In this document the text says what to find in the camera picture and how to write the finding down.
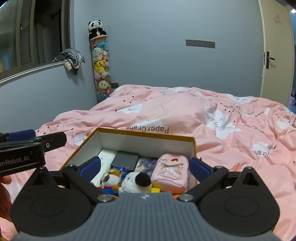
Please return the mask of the person's left hand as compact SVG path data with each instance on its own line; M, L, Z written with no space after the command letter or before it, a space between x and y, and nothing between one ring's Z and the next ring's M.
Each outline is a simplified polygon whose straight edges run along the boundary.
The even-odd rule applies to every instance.
M1 218L11 221L10 209L12 206L11 197L4 185L11 184L10 176L1 177L0 198L1 198Z

